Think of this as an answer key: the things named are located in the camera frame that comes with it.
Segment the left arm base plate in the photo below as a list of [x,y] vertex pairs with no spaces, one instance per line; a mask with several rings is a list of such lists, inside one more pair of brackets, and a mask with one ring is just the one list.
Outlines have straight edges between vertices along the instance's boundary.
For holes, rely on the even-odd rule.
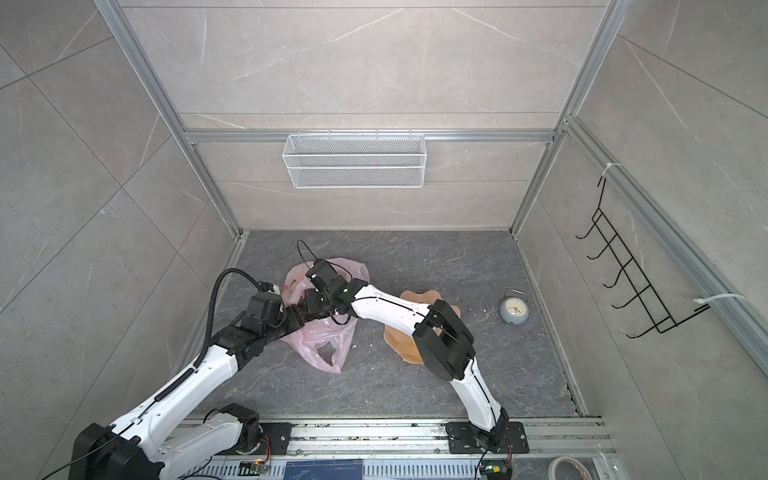
[[234,450],[240,455],[285,455],[292,429],[291,423],[252,423],[243,427]]

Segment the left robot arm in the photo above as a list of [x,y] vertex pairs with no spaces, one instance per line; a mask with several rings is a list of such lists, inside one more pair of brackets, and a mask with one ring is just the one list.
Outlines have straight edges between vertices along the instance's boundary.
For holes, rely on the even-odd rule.
[[235,403],[185,434],[177,426],[219,385],[233,377],[265,346],[305,325],[299,306],[260,292],[232,324],[208,339],[198,357],[133,410],[108,426],[92,424],[75,439],[71,479],[177,479],[216,454],[241,454],[267,447],[258,414]]

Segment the pink plastic bag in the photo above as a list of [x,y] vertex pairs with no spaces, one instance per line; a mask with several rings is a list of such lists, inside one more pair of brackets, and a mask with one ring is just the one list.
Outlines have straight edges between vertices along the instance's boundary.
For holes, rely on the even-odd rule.
[[[294,266],[286,275],[281,293],[283,302],[296,305],[304,300],[305,292],[314,286],[306,277],[308,267]],[[325,317],[307,323],[300,330],[283,337],[310,366],[322,372],[340,374],[350,352],[357,320],[354,316],[335,315],[336,320]]]

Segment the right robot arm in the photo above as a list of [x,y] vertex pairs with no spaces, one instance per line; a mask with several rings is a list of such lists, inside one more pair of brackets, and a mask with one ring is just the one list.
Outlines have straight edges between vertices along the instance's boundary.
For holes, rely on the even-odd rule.
[[410,336],[423,364],[449,382],[462,401],[476,444],[488,451],[505,444],[509,416],[483,379],[473,335],[447,302],[406,301],[364,280],[345,279],[327,260],[315,261],[306,277],[332,313],[376,321]]

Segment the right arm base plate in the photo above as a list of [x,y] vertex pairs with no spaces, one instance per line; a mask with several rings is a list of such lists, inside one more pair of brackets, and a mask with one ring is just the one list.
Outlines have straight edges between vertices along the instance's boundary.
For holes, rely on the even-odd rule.
[[528,454],[530,447],[524,425],[507,422],[502,428],[485,432],[469,422],[445,425],[451,454]]

